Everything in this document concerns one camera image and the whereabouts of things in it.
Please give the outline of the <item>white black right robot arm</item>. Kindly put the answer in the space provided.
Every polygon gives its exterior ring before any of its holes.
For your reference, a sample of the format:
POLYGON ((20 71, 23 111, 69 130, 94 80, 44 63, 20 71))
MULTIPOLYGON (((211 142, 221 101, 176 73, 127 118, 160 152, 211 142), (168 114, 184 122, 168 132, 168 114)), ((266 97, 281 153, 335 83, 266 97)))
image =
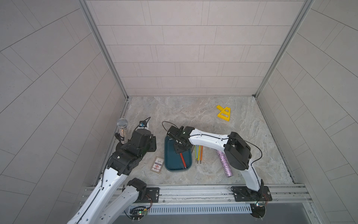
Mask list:
POLYGON ((229 165, 240 171, 248 192, 261 193, 263 191, 264 183, 253 166, 254 161, 249 143, 242 139, 238 133, 231 132, 229 135, 221 135, 207 133, 193 127, 171 126, 167 135, 174 140, 174 150, 177 154, 196 145, 224 153, 229 165))

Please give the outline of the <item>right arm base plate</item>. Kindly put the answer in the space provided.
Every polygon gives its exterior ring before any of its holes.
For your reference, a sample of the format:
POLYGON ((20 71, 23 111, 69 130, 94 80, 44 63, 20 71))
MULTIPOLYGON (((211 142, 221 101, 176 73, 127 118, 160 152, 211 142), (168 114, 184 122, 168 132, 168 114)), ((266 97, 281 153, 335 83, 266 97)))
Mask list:
POLYGON ((232 186, 231 191, 234 194, 236 202, 270 202, 272 196, 268 186, 263 186, 259 191, 253 191, 247 187, 232 186))

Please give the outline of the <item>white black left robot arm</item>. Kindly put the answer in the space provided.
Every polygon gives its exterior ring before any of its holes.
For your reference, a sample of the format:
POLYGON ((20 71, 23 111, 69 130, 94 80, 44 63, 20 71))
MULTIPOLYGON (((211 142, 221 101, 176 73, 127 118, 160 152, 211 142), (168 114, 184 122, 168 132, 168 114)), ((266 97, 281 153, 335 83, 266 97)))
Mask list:
POLYGON ((113 202, 110 199, 145 154, 154 151, 156 138, 147 128, 133 131, 132 138, 111 155, 103 177, 69 223, 112 224, 131 204, 142 201, 146 197, 147 185, 138 178, 129 181, 113 202))

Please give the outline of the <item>red-handled hex key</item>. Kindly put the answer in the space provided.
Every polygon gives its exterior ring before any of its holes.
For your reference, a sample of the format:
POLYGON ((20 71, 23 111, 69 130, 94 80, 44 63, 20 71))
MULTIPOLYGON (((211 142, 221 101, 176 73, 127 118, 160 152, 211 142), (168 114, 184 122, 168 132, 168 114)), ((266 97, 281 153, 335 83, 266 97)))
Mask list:
POLYGON ((185 159, 184 159, 184 156, 182 153, 180 153, 180 157, 181 157, 181 161, 183 163, 184 169, 187 169, 186 162, 185 162, 185 159))

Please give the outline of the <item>teal plastic storage box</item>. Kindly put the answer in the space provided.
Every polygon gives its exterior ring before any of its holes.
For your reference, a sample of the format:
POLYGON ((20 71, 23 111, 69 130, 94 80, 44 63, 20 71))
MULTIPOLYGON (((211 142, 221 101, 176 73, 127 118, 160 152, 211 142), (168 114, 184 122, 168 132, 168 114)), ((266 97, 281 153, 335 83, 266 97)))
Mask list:
POLYGON ((174 140, 169 136, 165 137, 165 167, 170 172, 182 172, 191 168, 193 160, 191 150, 186 151, 183 154, 187 169, 184 169, 183 163, 181 161, 180 154, 176 154, 174 150, 174 140))

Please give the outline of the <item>orange-handled hex key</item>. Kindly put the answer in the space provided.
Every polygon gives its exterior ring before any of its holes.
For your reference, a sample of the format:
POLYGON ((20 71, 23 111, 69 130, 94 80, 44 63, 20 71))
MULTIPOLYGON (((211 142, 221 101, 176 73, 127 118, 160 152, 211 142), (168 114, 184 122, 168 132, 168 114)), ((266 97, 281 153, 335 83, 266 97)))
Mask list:
POLYGON ((200 146, 199 148, 199 163, 202 163, 202 158, 203 158, 203 146, 200 146))

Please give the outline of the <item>yellow-handled hex key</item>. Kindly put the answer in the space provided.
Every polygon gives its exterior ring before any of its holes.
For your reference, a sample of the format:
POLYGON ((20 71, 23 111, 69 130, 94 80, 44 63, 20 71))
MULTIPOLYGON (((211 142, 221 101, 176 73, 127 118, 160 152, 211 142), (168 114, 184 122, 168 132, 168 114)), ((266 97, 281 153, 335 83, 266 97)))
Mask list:
POLYGON ((197 163, 199 164, 199 163, 200 163, 201 146, 200 146, 200 145, 197 145, 197 146, 196 146, 196 150, 197 150, 197 153, 196 153, 196 161, 197 161, 197 163))

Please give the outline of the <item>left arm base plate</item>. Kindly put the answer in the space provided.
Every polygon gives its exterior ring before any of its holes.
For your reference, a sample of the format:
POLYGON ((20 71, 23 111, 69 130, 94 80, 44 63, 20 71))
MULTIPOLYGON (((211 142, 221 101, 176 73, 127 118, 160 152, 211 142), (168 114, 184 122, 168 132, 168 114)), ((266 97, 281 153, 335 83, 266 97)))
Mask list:
POLYGON ((157 203, 159 198, 160 188, 146 188, 146 193, 143 199, 138 199, 135 203, 157 203))

